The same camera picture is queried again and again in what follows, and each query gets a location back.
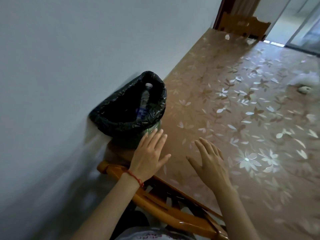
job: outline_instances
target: hand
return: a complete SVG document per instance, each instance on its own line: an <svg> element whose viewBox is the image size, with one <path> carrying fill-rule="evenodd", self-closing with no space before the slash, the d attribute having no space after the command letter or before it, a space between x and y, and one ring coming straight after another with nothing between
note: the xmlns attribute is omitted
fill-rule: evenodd
<svg viewBox="0 0 320 240"><path fill-rule="evenodd" d="M150 179L171 157L167 154L159 160L167 135L162 135L162 129L158 133L157 131L158 129L154 129L150 135L146 133L142 137L129 168L143 182Z"/></svg>
<svg viewBox="0 0 320 240"><path fill-rule="evenodd" d="M208 186L215 195L219 194L222 190L231 186L222 153L220 149L211 142L201 137L199 140L200 141L196 140L194 142L200 151L202 166L193 158L188 156L186 158L205 185Z"/></svg>

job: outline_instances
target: plastic water bottle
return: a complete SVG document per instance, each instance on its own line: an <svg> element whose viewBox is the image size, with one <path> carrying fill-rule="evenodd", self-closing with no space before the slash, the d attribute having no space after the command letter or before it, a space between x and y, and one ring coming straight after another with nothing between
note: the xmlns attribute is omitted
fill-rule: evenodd
<svg viewBox="0 0 320 240"><path fill-rule="evenodd" d="M147 113L147 104L149 101L149 96L150 96L150 89L153 87L151 83L146 83L146 89L142 92L141 95L141 101L140 101L140 107L138 109L138 115L137 115L137 120L143 119L146 116Z"/></svg>

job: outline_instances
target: black trash bag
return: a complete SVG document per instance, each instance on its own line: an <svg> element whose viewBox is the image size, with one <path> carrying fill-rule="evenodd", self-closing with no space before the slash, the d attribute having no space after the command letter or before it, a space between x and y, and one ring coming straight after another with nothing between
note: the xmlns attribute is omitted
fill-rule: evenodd
<svg viewBox="0 0 320 240"><path fill-rule="evenodd" d="M137 120L137 109L146 83L151 83L147 114ZM160 77L151 71L143 72L108 98L89 114L90 120L104 134L124 148L137 148L143 132L157 124L165 113L167 90Z"/></svg>

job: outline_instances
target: bottle cap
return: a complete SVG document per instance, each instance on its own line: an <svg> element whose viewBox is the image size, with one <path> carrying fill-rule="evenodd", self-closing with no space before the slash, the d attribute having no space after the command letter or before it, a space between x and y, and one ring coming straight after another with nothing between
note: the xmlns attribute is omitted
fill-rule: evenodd
<svg viewBox="0 0 320 240"><path fill-rule="evenodd" d="M146 87L150 87L150 88L152 88L152 87L153 87L153 85L152 85L151 83L146 83Z"/></svg>

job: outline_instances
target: forearm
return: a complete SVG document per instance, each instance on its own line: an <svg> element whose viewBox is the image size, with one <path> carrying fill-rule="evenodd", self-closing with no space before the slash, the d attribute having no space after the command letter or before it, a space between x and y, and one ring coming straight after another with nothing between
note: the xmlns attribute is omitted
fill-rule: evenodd
<svg viewBox="0 0 320 240"><path fill-rule="evenodd" d="M71 240L109 240L138 188L139 184L133 177L127 173L122 174L114 188Z"/></svg>
<svg viewBox="0 0 320 240"><path fill-rule="evenodd" d="M230 240L260 240L238 192L228 186L216 195Z"/></svg>

